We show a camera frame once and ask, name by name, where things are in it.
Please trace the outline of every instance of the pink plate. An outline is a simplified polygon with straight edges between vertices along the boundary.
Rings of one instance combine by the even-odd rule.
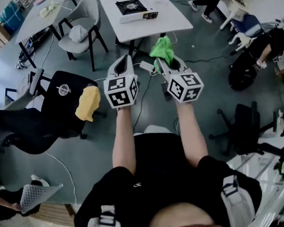
[[[43,3],[45,0],[36,0],[34,1],[34,5],[39,5],[41,3]]]

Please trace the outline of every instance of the green object on table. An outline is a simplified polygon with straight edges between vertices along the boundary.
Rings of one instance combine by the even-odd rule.
[[[170,66],[172,60],[174,59],[174,52],[172,50],[170,38],[167,36],[159,38],[156,45],[151,50],[150,57],[160,57],[166,60],[167,64]],[[161,74],[156,60],[154,62],[154,67],[157,72]]]

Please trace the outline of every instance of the gray floor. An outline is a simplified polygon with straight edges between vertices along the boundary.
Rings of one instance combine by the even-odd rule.
[[[220,55],[229,55],[235,46],[228,46],[227,40],[231,37],[229,28],[220,31],[219,27],[224,18],[215,11],[211,17],[213,24],[206,23],[201,18],[201,13],[194,13],[189,6],[174,3],[175,6],[189,19],[194,29],[183,32],[175,32],[177,44],[174,45],[175,54],[184,60],[209,59]],[[74,5],[67,1],[64,6],[71,9]],[[91,79],[105,78],[108,67],[121,55],[128,53],[127,50],[115,46],[115,34],[102,9],[102,26],[100,33],[106,42],[109,53],[105,53],[100,42],[94,44],[96,72],[92,72],[89,53],[77,55],[76,61],[69,61],[66,53],[58,47],[56,39],[44,64],[45,76],[51,77],[57,70],[63,70],[79,74]],[[68,13],[62,10],[59,18]],[[159,36],[146,38],[142,48],[150,51]],[[30,72],[32,67],[26,70],[14,69],[17,56],[20,52],[18,45],[14,45],[15,38],[0,51],[0,108],[3,107],[4,88],[17,88],[19,82]],[[41,66],[43,58],[48,50],[51,37],[35,55],[35,63]],[[221,108],[226,115],[233,119],[236,104],[250,105],[252,101],[258,102],[261,113],[261,124],[265,125],[272,121],[273,110],[284,104],[284,87],[275,78],[274,65],[261,71],[256,82],[243,92],[233,91],[228,84],[228,65],[236,56],[227,59],[218,59],[211,62],[188,63],[188,66],[199,74],[205,84],[204,90],[198,101],[194,102],[202,133],[206,138],[209,153],[218,159],[227,160],[221,155],[221,149],[226,142],[210,141],[208,135],[226,131],[226,126],[217,115],[216,111]],[[133,124],[140,112],[141,97],[149,80],[148,72],[136,68],[136,74],[141,83],[137,103],[132,107]],[[151,81],[151,87],[143,100],[143,112],[137,124],[136,131],[143,131],[149,124],[165,126],[173,130],[173,121],[176,118],[176,109],[173,103],[166,103],[161,92],[160,85],[163,83],[161,76],[156,76]],[[112,110],[102,96],[100,110],[107,112],[106,119],[95,117],[93,123],[86,123],[84,132],[89,135],[87,140],[58,139],[49,149],[49,153],[59,158],[70,170],[76,184],[78,203],[87,196],[92,186],[112,167],[112,149],[115,136],[115,110]],[[51,201],[61,203],[74,203],[73,186],[67,171],[56,160],[48,155],[37,156],[26,154],[12,146],[6,149],[5,154],[0,154],[0,176],[10,190],[17,190],[30,181],[30,175],[36,174],[51,184],[63,183],[64,187],[56,193]]]

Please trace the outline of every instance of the shoe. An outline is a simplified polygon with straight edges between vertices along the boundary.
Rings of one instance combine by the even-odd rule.
[[[48,182],[46,180],[43,180],[43,179],[37,177],[36,175],[31,175],[31,178],[32,178],[32,181],[39,181],[39,182],[41,182],[43,187],[49,187],[49,184],[48,184]]]
[[[197,6],[194,4],[194,1],[188,1],[188,4],[193,8],[193,10],[195,11],[195,12],[197,12],[198,11],[198,8],[197,8]]]
[[[213,23],[213,21],[212,21],[208,16],[206,16],[204,13],[203,13],[201,16],[202,16],[202,18],[205,19],[205,21],[206,21],[207,23],[209,23],[209,24],[212,24],[212,23]]]

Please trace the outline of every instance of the yellow cloth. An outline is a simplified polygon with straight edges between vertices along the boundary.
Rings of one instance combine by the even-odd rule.
[[[85,121],[93,122],[93,113],[99,108],[101,95],[98,87],[86,87],[79,99],[79,106],[76,110],[76,116]]]

